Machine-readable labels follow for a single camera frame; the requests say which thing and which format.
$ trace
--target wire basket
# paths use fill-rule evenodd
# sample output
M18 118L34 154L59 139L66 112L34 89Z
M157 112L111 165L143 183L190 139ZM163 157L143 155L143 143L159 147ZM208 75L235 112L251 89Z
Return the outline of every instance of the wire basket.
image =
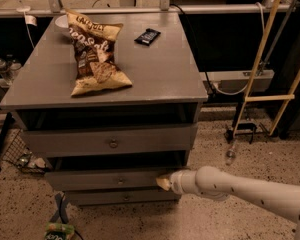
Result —
M17 130L16 133L10 135L10 144L7 146L1 160L14 165L23 173L44 174L47 170L45 168L39 168L34 164L33 161L37 159L37 157L32 154L23 142L20 137L20 132L21 130Z

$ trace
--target drawer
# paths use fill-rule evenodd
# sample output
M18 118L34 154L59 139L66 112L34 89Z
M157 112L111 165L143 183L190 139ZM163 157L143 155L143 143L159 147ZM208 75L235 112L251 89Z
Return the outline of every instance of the drawer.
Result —
M156 177L168 172L166 169L90 170L49 172L45 177L54 190L73 191L157 187Z
M22 139L42 157L190 150L196 124L125 130L24 131Z
M112 192L66 192L67 199L77 206L83 205L101 205L101 204L119 204L136 203L149 201L177 201L181 196L171 191L165 191L159 188L154 189L132 189L125 191Z

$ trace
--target white plate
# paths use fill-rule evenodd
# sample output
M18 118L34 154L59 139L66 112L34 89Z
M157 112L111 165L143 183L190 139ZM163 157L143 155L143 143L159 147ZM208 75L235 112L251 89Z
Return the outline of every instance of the white plate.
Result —
M55 24L60 28L68 28L68 17L67 15L62 15L56 19Z

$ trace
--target bottle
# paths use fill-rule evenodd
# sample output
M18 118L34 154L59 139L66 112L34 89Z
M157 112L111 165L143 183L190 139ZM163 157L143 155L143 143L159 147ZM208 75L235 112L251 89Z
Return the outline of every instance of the bottle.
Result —
M7 55L7 66L11 73L12 82L17 78L20 68L22 67L19 60L15 59L12 54Z
M235 152L235 148L236 148L236 140L233 140L230 148L227 150L226 152L226 165L231 165L233 163L233 161L236 159L236 152Z
M7 62L2 58L0 58L0 75L8 85L12 84L12 76L10 69L8 68Z

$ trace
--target green object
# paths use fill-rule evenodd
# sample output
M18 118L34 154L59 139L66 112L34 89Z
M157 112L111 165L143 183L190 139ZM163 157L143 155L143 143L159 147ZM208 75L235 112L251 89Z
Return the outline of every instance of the green object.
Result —
M48 223L44 240L70 240L74 235L74 227L68 224Z

